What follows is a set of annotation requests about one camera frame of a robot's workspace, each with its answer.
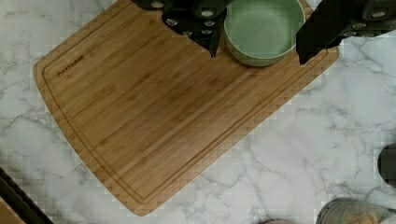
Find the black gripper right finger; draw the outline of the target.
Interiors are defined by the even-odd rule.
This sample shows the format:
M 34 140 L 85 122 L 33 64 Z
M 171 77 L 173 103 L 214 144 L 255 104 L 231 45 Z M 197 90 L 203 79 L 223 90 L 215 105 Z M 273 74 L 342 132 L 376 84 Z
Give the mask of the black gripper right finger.
M 395 30 L 396 0 L 321 0 L 296 35 L 300 64 L 352 36 L 375 37 Z

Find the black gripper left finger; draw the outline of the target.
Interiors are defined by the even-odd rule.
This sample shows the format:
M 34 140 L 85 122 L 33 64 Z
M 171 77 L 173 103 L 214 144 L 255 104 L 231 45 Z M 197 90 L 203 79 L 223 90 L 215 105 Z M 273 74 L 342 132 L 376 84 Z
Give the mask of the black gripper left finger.
M 233 0 L 132 0 L 145 10 L 160 10 L 163 23 L 184 35 L 215 58 L 227 15 Z

